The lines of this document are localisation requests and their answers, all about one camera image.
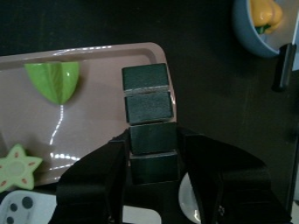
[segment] yellow fruit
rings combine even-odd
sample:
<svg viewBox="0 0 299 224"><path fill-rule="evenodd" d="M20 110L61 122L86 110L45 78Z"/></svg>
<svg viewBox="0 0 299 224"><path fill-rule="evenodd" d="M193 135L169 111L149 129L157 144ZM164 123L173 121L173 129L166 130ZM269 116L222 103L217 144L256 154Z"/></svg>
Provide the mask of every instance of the yellow fruit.
<svg viewBox="0 0 299 224"><path fill-rule="evenodd" d="M283 17L281 8L273 0L249 0L249 13L254 27L277 27Z"/></svg>

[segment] yellow star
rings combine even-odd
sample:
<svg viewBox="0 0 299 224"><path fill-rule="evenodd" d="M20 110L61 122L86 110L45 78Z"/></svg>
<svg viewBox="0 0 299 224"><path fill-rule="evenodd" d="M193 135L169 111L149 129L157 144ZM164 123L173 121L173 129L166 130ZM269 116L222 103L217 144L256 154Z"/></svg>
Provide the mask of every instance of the yellow star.
<svg viewBox="0 0 299 224"><path fill-rule="evenodd" d="M24 147L17 144L6 157L0 158L0 192L10 186L33 189L33 171L41 163L38 157L26 157Z"/></svg>

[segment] pink tray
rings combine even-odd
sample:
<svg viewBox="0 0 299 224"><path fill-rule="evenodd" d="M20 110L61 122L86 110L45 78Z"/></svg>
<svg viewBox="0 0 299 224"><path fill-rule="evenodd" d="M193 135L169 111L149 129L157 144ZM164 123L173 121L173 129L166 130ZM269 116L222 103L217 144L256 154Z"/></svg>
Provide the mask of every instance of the pink tray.
<svg viewBox="0 0 299 224"><path fill-rule="evenodd" d="M78 87L62 106L42 98L24 70L24 63L45 61L80 64ZM28 155L42 158L34 172L36 185L56 182L81 157L122 133L128 125L121 68L154 63L165 63L165 57L153 43L0 58L0 157L21 144ZM172 83L170 93L174 112Z"/></svg>

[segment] dark green cube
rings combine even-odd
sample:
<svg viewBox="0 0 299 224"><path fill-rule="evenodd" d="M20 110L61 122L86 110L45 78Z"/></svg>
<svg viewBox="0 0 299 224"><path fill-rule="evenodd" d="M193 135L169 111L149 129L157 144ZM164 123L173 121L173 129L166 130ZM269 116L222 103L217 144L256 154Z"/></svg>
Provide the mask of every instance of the dark green cube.
<svg viewBox="0 0 299 224"><path fill-rule="evenodd" d="M169 151L177 148L174 122L132 126L129 134L130 151L134 155Z"/></svg>
<svg viewBox="0 0 299 224"><path fill-rule="evenodd" d="M129 161L132 181L136 185L178 179L178 163L174 150L145 156L132 155Z"/></svg>
<svg viewBox="0 0 299 224"><path fill-rule="evenodd" d="M169 92L134 94L125 97L125 119L130 125L166 121L172 117Z"/></svg>
<svg viewBox="0 0 299 224"><path fill-rule="evenodd" d="M165 64L124 67L122 85L126 95L168 90L169 81Z"/></svg>

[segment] dark surface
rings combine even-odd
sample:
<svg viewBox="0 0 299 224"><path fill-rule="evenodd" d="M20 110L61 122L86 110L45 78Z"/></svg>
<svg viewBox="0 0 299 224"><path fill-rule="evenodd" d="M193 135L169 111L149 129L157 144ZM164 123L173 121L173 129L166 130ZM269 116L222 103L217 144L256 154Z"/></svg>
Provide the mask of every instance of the dark surface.
<svg viewBox="0 0 299 224"><path fill-rule="evenodd" d="M272 92L276 59L260 59L240 46L230 30L232 2L1 1L0 55L154 42L166 57L178 124L265 162L275 195L289 208L297 74L283 93ZM161 206L166 215L174 201Z"/></svg>

